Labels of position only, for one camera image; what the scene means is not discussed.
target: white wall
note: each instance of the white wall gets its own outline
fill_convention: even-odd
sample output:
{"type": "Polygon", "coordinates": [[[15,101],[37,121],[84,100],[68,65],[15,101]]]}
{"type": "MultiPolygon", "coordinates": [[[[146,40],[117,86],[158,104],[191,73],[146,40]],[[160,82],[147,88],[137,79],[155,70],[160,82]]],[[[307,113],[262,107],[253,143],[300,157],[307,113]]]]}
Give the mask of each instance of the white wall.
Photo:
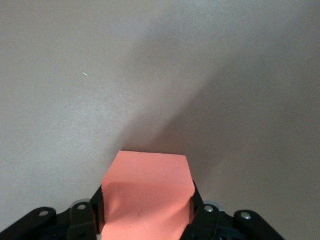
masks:
{"type": "Polygon", "coordinates": [[[316,0],[0,1],[0,231],[89,198],[123,149],[185,154],[203,198],[317,239],[319,11],[316,0]]]}

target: bolt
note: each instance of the bolt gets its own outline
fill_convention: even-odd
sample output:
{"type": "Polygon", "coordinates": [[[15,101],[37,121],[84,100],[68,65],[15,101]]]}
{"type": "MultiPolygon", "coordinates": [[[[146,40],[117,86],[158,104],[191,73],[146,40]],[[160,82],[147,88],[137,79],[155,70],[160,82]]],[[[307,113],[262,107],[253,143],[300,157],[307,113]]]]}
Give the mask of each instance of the bolt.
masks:
{"type": "Polygon", "coordinates": [[[86,208],[86,205],[84,205],[84,204],[80,204],[78,207],[77,207],[77,209],[79,209],[79,210],[83,210],[83,209],[85,209],[86,208]]]}
{"type": "Polygon", "coordinates": [[[205,205],[204,206],[204,210],[206,210],[207,212],[211,213],[214,211],[214,208],[210,205],[205,205]]]}
{"type": "Polygon", "coordinates": [[[247,213],[246,211],[243,211],[241,213],[241,217],[243,217],[244,219],[247,219],[247,220],[251,218],[250,214],[247,213]]]}
{"type": "Polygon", "coordinates": [[[43,210],[43,211],[41,211],[41,212],[39,213],[39,216],[42,217],[42,216],[47,215],[48,213],[49,213],[49,211],[43,210]]]}

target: salmon sponge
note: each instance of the salmon sponge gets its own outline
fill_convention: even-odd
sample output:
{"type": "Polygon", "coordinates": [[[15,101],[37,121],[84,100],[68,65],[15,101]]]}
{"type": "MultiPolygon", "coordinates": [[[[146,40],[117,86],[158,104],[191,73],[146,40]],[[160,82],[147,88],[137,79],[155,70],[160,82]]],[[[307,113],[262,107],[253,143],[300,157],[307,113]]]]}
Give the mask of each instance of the salmon sponge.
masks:
{"type": "Polygon", "coordinates": [[[179,240],[195,192],[184,155],[119,151],[102,179],[102,240],[179,240]]]}

